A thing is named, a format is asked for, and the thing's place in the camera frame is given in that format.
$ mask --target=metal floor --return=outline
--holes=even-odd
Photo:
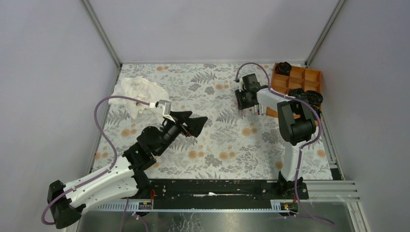
[[[336,227],[324,226],[310,218],[282,219],[275,213],[150,213],[145,216],[150,232],[350,232],[354,231],[347,206],[337,203],[304,203],[313,214],[326,217]],[[88,212],[78,232],[119,231],[122,212]],[[123,232],[145,232],[141,220],[127,213]]]

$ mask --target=red wire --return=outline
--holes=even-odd
[[[154,200],[155,197],[155,190],[151,190],[151,205],[152,205],[152,200]]]

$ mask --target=table surface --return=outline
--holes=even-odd
[[[146,170],[149,178],[188,179],[277,179],[283,166],[284,141],[278,119],[240,114],[234,78],[240,64],[124,64],[119,79],[143,76],[157,82],[170,96],[173,111],[192,111],[207,116],[198,138],[179,136]],[[269,75],[274,64],[263,64]],[[245,66],[240,75],[256,73],[261,84],[267,80],[260,68]],[[123,106],[111,105],[104,131],[118,154],[136,142],[146,126],[159,127],[157,117],[145,110],[136,120]],[[332,179],[322,140],[303,150],[303,178]],[[114,153],[105,139],[96,151],[93,170],[113,161]]]
[[[313,215],[332,220],[336,227],[328,227],[311,218],[283,219],[278,213],[156,213],[151,212],[144,219],[150,232],[353,232],[354,227],[348,207],[343,202],[305,203]],[[78,232],[118,231],[122,212],[91,211],[85,214],[78,226]],[[124,232],[144,232],[141,220],[127,213]]]

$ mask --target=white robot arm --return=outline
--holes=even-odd
[[[162,127],[143,129],[137,142],[117,158],[114,166],[107,165],[66,184],[59,180],[50,184],[49,204],[67,192],[50,206],[57,229],[73,224],[90,209],[112,200],[132,196],[149,199],[150,181],[144,170],[156,163],[154,156],[160,156],[179,134],[197,137],[208,120],[190,118],[191,111],[173,112],[169,101],[159,100],[149,105],[163,116]]]
[[[235,91],[235,95],[240,110],[263,105],[277,111],[280,135],[286,142],[285,161],[278,177],[282,186],[280,192],[283,195],[293,194],[300,146],[309,141],[316,131],[313,113],[297,101],[272,94],[267,86],[260,85],[255,74],[240,79],[240,89]],[[308,102],[304,97],[299,99]],[[297,181],[300,186],[303,178]]]

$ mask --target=cable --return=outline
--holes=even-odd
[[[239,71],[242,69],[243,66],[248,65],[248,64],[254,64],[254,65],[256,65],[256,66],[258,66],[259,68],[262,69],[262,71],[263,71],[263,72],[265,73],[265,75],[266,75],[266,78],[268,79],[268,90],[270,91],[271,88],[270,88],[270,79],[269,79],[268,73],[267,73],[266,70],[262,67],[262,65],[260,65],[260,64],[258,64],[258,63],[255,63],[255,62],[248,62],[248,63],[244,63],[243,65],[241,65],[241,67],[239,67],[238,71],[236,72],[235,81],[236,81],[236,82],[239,82]]]
[[[125,203],[125,208],[124,208],[124,211],[122,212],[121,224],[119,225],[119,232],[122,232],[122,226],[124,225],[124,217],[125,217],[125,213],[127,212],[129,201],[130,199],[127,197],[127,202]]]
[[[104,137],[104,139],[108,142],[108,144],[111,146],[111,148],[112,148],[113,151],[114,151],[114,161],[113,161],[113,163],[110,165],[109,170],[111,170],[111,169],[115,166],[115,164],[116,164],[116,162],[117,162],[117,150],[116,150],[115,146],[113,145],[113,143],[111,142],[111,140],[107,137],[107,135],[105,135],[103,129],[101,128],[100,124],[98,123],[98,120],[97,120],[97,111],[98,111],[98,108],[100,107],[100,105],[101,105],[104,101],[106,101],[106,100],[108,100],[108,99],[112,99],[112,98],[122,98],[122,99],[127,99],[127,100],[130,100],[130,101],[138,102],[138,103],[141,103],[141,104],[149,105],[149,103],[147,103],[147,102],[145,102],[145,101],[137,100],[137,99],[134,99],[134,98],[124,97],[124,96],[109,96],[109,97],[105,97],[105,98],[101,99],[101,101],[99,101],[99,102],[97,103],[97,105],[95,106],[95,109],[94,109],[94,122],[95,122],[95,125],[97,126],[97,128],[98,128],[98,130],[100,131],[101,135]],[[56,201],[58,201],[60,198],[62,198],[63,196],[67,195],[68,193],[74,191],[74,190],[77,189],[77,188],[80,188],[80,187],[82,187],[82,186],[84,186],[84,185],[90,183],[91,181],[94,181],[94,180],[100,178],[100,176],[106,174],[107,172],[109,172],[109,170],[105,170],[105,171],[101,172],[100,174],[96,175],[95,177],[93,177],[93,178],[91,178],[91,179],[89,179],[89,180],[87,180],[87,181],[84,181],[83,183],[78,184],[78,185],[74,186],[73,188],[70,188],[70,189],[66,190],[65,192],[63,192],[62,194],[60,194],[59,196],[57,196],[55,199],[53,199],[53,200],[47,205],[47,207],[44,209],[44,211],[43,211],[43,213],[42,213],[42,215],[41,215],[41,222],[42,222],[43,224],[45,224],[45,225],[55,225],[55,222],[48,222],[48,221],[45,220],[45,214],[46,214],[47,211],[50,209],[50,207],[51,207],[52,205],[54,205],[54,203],[55,203]]]
[[[155,190],[151,190],[151,209],[153,208],[152,207],[152,200],[154,200],[154,197],[155,197]]]
[[[144,226],[145,226],[145,231],[146,231],[146,232],[149,232],[149,231],[148,231],[148,224],[146,223],[146,221],[145,221],[145,219],[144,219],[143,217],[137,215],[137,216],[135,217],[135,219],[137,219],[137,220],[138,220],[138,219],[141,219],[142,222],[143,222],[143,224],[144,224]]]
[[[253,62],[249,62],[249,63],[245,63],[245,64],[241,65],[241,66],[239,67],[238,71],[236,72],[236,78],[235,78],[235,80],[239,80],[239,79],[238,79],[239,71],[240,71],[240,69],[241,69],[243,66],[245,66],[245,65],[247,65],[247,64],[257,65],[258,67],[260,67],[260,68],[263,70],[263,72],[264,72],[265,75],[266,75],[266,78],[268,79],[269,92],[271,92],[272,94],[275,94],[276,96],[279,96],[279,97],[282,97],[282,98],[285,98],[285,99],[288,99],[288,100],[293,100],[293,101],[296,101],[296,102],[299,102],[299,103],[305,105],[305,106],[314,114],[315,118],[317,119],[317,121],[318,121],[318,127],[319,127],[318,135],[316,136],[316,138],[314,138],[313,140],[311,140],[311,141],[309,141],[309,142],[304,143],[304,144],[301,145],[300,148],[299,148],[299,158],[298,158],[297,168],[296,168],[296,174],[295,174],[295,186],[294,186],[295,196],[296,196],[297,202],[300,204],[300,206],[302,207],[302,209],[304,209],[304,210],[306,211],[306,213],[308,214],[308,216],[310,216],[311,218],[313,218],[313,219],[315,219],[316,221],[320,222],[321,224],[324,224],[324,225],[327,225],[327,226],[336,226],[336,224],[335,224],[333,221],[331,221],[331,220],[329,220],[329,219],[327,219],[327,218],[312,215],[308,210],[305,209],[305,207],[303,206],[302,202],[300,201],[299,195],[297,194],[297,178],[298,178],[298,175],[299,175],[300,165],[301,165],[301,163],[302,163],[302,149],[303,149],[305,146],[307,146],[307,145],[309,145],[309,144],[312,144],[312,143],[318,141],[319,138],[320,138],[320,135],[322,134],[322,122],[321,122],[321,120],[320,120],[318,114],[316,113],[316,111],[315,111],[308,103],[306,103],[306,102],[304,102],[304,101],[302,101],[302,100],[300,100],[300,99],[297,99],[297,98],[294,98],[294,97],[290,97],[290,96],[288,96],[288,95],[281,94],[281,93],[276,92],[275,90],[271,89],[271,88],[270,88],[270,83],[269,83],[269,75],[268,75],[268,73],[266,72],[266,70],[265,70],[260,64],[253,63]]]

